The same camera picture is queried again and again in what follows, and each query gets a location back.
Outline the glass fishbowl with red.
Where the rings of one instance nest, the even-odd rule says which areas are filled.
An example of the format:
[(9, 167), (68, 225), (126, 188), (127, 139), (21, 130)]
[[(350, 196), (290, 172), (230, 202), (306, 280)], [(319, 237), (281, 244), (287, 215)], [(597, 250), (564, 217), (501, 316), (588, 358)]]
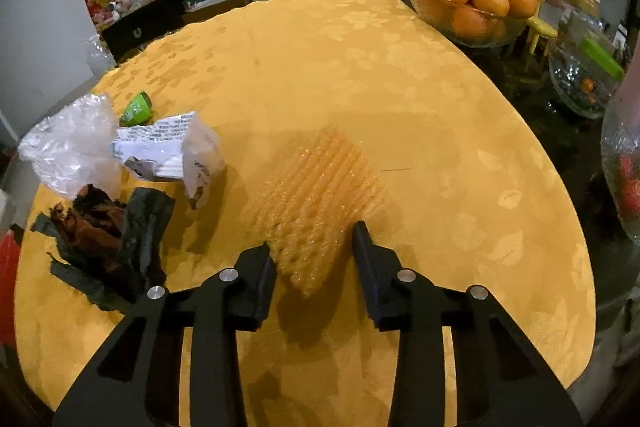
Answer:
[(639, 244), (639, 78), (629, 76), (606, 108), (601, 133), (602, 167), (618, 219)]

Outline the yellow tablecloth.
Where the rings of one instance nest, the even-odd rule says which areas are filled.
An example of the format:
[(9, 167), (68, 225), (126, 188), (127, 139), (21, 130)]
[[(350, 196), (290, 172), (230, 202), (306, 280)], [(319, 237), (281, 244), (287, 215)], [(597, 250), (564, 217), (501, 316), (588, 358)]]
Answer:
[[(399, 0), (270, 0), (191, 24), (105, 74), (120, 113), (145, 91), (158, 118), (198, 112), (220, 136), (226, 179), (192, 210), (181, 183), (162, 244), (171, 291), (200, 285), (250, 247), (241, 211), (271, 168), (324, 126), (359, 143), (386, 187), (375, 242), (439, 286), (488, 287), (560, 382), (586, 368), (594, 283), (566, 188), (490, 79)], [(122, 318), (49, 273), (50, 237), (27, 230), (15, 287), (17, 354), (55, 409)], [(251, 426), (386, 426), (398, 334), (367, 317), (347, 253), (316, 299), (278, 277), (269, 317), (239, 334)]]

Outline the white printed wrapper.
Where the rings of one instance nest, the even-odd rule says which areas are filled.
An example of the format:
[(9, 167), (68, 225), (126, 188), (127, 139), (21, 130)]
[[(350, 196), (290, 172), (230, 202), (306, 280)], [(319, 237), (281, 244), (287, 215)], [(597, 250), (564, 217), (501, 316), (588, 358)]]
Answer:
[(192, 208), (206, 203), (212, 182), (226, 167), (218, 134), (196, 112), (119, 128), (112, 151), (141, 180), (181, 181)]

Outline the clear plastic bag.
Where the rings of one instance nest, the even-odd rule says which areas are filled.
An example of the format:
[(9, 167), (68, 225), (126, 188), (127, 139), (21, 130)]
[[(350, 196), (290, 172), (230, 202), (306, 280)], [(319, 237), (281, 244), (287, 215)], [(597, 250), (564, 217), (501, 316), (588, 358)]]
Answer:
[(117, 129), (110, 97), (88, 93), (32, 127), (17, 153), (44, 186), (65, 199), (88, 184), (115, 196), (120, 187), (112, 150)]

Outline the clear water jug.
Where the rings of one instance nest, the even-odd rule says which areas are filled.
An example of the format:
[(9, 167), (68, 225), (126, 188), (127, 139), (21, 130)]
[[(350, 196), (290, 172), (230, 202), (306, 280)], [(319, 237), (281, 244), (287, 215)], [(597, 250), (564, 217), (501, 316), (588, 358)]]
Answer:
[(106, 72), (116, 66), (113, 55), (101, 39), (100, 35), (93, 35), (84, 42), (86, 63), (96, 79), (100, 79)]

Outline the green wrapper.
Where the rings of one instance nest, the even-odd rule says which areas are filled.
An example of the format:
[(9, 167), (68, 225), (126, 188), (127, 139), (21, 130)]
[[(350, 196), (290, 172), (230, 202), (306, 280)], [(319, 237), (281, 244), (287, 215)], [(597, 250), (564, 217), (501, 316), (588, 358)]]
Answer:
[(120, 127), (134, 127), (145, 124), (153, 116), (152, 101), (144, 91), (136, 94), (119, 118)]

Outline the black plastic bag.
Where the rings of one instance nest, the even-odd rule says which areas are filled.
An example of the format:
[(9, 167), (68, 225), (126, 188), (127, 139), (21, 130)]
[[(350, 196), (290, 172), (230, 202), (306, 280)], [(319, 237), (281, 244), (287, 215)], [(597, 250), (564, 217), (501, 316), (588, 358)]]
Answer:
[[(166, 274), (160, 266), (160, 242), (164, 236), (175, 199), (162, 191), (137, 187), (127, 202), (122, 221), (122, 247), (112, 272), (91, 274), (67, 263), (59, 253), (50, 257), (50, 273), (66, 285), (83, 293), (89, 303), (103, 311), (127, 313), (153, 286), (162, 286)], [(32, 231), (55, 239), (58, 233), (49, 211), (39, 213)]]

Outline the red plastic basket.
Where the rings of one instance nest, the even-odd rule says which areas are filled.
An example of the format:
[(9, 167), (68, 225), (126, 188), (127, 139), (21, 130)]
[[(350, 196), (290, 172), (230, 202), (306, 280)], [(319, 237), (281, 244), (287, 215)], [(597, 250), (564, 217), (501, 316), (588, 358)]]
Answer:
[(0, 247), (0, 340), (2, 346), (16, 347), (14, 291), (24, 229), (11, 225), (1, 237)]

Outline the brown paper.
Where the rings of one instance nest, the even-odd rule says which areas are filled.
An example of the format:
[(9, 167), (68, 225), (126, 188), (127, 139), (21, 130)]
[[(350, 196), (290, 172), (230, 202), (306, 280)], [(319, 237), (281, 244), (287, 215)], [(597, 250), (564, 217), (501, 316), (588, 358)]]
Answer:
[(70, 207), (65, 208), (60, 202), (53, 206), (49, 218), (58, 233), (60, 256), (91, 274), (116, 270), (125, 207), (93, 184), (85, 185)]

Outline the round glass jar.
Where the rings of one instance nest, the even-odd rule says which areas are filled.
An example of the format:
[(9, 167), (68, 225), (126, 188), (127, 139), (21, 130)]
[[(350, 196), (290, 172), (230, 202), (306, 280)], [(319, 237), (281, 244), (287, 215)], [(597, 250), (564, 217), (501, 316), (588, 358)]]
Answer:
[(576, 114), (590, 119), (604, 115), (625, 76), (600, 20), (581, 10), (571, 10), (561, 20), (548, 63), (561, 100)]

